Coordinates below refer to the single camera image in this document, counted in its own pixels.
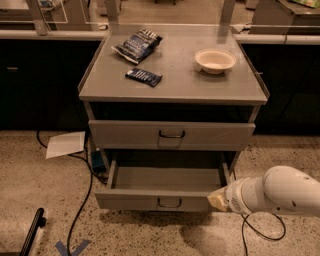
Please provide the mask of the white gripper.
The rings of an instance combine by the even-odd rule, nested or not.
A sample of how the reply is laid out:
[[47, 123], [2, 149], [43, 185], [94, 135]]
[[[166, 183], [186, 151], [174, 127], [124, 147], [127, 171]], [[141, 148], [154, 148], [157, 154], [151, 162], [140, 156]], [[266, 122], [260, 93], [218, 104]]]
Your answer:
[[222, 188], [211, 192], [207, 196], [210, 205], [222, 212], [227, 212], [230, 208], [233, 213], [251, 214], [252, 211], [247, 207], [242, 192], [248, 181], [248, 178], [235, 180], [226, 189]]

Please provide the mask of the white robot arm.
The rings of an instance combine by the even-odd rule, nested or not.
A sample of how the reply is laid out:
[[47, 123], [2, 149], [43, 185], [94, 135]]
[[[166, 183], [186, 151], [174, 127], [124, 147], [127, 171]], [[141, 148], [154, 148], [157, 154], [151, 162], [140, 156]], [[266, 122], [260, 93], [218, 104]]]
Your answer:
[[320, 182], [290, 166], [275, 166], [263, 176], [233, 181], [207, 199], [223, 212], [320, 217]]

